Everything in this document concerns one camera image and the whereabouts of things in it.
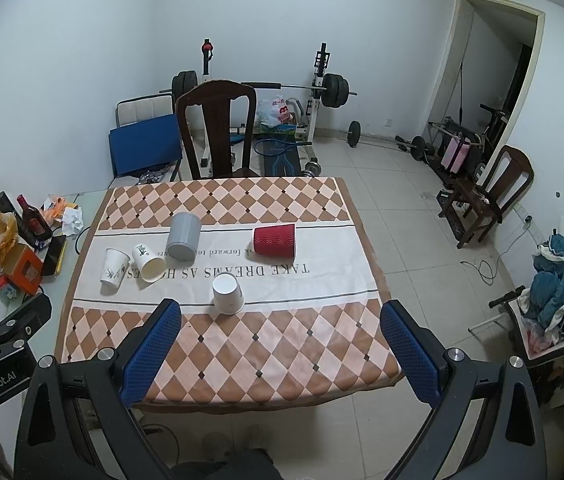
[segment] wine bottle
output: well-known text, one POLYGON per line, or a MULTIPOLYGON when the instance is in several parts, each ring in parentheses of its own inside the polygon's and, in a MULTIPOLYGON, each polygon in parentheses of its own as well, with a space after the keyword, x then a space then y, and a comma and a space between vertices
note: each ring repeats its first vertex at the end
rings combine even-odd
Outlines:
POLYGON ((18 196, 17 201, 22 207, 22 218, 35 238, 37 238, 40 242, 51 238, 52 230, 46 223, 46 220, 44 220, 42 214, 39 212, 39 209, 28 205, 23 195, 18 196))
POLYGON ((37 239, 33 233, 31 233, 31 230, 25 224, 24 219, 15 210, 15 206, 13 206, 13 203, 8 199, 3 191, 0 192, 0 212, 12 213, 15 215, 15 221, 17 221, 17 232, 27 244, 29 244, 33 249, 36 249, 37 239))

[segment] gray cylindrical container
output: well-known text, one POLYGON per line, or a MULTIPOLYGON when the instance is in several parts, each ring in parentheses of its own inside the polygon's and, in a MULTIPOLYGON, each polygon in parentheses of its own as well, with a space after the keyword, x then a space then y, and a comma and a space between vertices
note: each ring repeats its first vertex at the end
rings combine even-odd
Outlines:
POLYGON ((202 221, 193 213, 182 212, 173 215, 166 252, 181 262, 191 262, 197 254, 202 221))

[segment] white wall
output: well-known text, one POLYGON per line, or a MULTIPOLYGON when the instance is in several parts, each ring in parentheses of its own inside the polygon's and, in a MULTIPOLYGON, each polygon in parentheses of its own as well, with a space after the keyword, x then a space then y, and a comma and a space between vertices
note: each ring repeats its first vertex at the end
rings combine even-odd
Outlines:
POLYGON ((410 138, 428 112, 455 1, 158 0, 160 84, 167 88, 180 70, 201 75, 204 38, 215 47, 213 78, 309 84, 325 41, 329 72, 359 95, 338 110, 322 108, 318 126, 348 129, 358 120, 364 132, 410 138))
MULTIPOLYGON (((0 0, 0 191, 39 204, 50 192, 108 187, 114 106, 156 89, 152 8, 152 0, 0 0)), ((0 301, 0 320, 5 312, 0 301)), ((11 458, 18 406, 0 409, 11 458)))
MULTIPOLYGON (((534 78, 507 144, 531 161, 536 177, 521 203, 548 238, 564 216, 564 8, 546 0, 513 1, 546 13, 534 78)), ((507 215, 492 235, 498 252, 505 251, 522 230, 516 213, 507 215)), ((527 233, 503 257, 516 285, 531 283, 535 248, 527 233)))
MULTIPOLYGON (((504 31, 495 30, 475 10, 469 42, 464 53, 462 70, 462 125, 481 134, 491 120, 491 114, 480 108, 484 103, 501 108, 507 97, 518 65, 522 44, 504 31)), ((460 77, 451 95, 444 116, 459 121, 460 77)))

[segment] wooden chair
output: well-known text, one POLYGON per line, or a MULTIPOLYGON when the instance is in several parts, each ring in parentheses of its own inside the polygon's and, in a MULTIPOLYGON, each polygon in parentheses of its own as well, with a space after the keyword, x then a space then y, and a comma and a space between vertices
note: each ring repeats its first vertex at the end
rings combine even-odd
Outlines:
POLYGON ((197 156, 193 147, 193 138, 188 129, 187 108, 201 105, 204 113, 204 123, 211 151, 214 178, 259 176, 249 168, 251 164, 251 143, 253 140, 253 125, 255 123, 255 107, 257 99, 255 90, 250 86, 233 81, 215 79, 207 81, 193 88, 177 99, 177 123, 187 152, 188 166, 194 180, 201 179, 197 156), (242 165, 233 171, 231 164, 231 135, 229 133, 231 118, 231 101, 246 96, 249 99, 249 114, 246 121, 244 137, 244 151, 242 165))
POLYGON ((502 146, 502 149, 498 153, 498 158, 496 159, 495 164, 493 164, 484 184, 479 186, 477 184, 473 184, 465 178, 456 179, 454 183, 454 192, 451 194, 438 216, 440 218, 444 218, 449 208, 453 207, 454 202, 468 203, 469 208, 464 213, 464 218, 466 218, 472 210, 475 211, 475 214, 477 215, 473 224, 466 230, 464 236, 457 244, 457 248, 461 249, 462 246, 470 240, 473 234, 480 229, 482 229, 482 234, 478 238, 478 241, 481 242, 484 240, 484 237, 489 233, 489 231, 491 231, 495 222, 500 224, 502 223, 503 215, 513 206, 515 202, 517 202, 518 197, 524 192, 524 190, 531 185, 533 177, 533 168, 531 168, 531 162, 528 160, 527 156, 517 148, 502 146), (491 180, 493 179, 493 176, 502 161, 502 156, 504 156, 505 153, 507 153, 510 157, 508 166, 497 181, 495 181, 495 183, 491 186, 491 180), (523 173, 527 174, 526 180, 516 190, 516 192, 511 195, 504 205, 499 206, 498 200, 507 194, 523 173), (490 219, 489 223, 482 225, 482 221, 487 218, 490 219))

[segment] bottle label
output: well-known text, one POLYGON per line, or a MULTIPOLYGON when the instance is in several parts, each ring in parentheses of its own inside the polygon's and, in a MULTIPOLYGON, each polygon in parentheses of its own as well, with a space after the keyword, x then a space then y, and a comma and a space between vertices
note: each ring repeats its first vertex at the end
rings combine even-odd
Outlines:
POLYGON ((35 218, 31 218, 28 221, 28 227, 36 236, 44 234, 44 228, 42 227, 42 224, 40 224, 35 218))

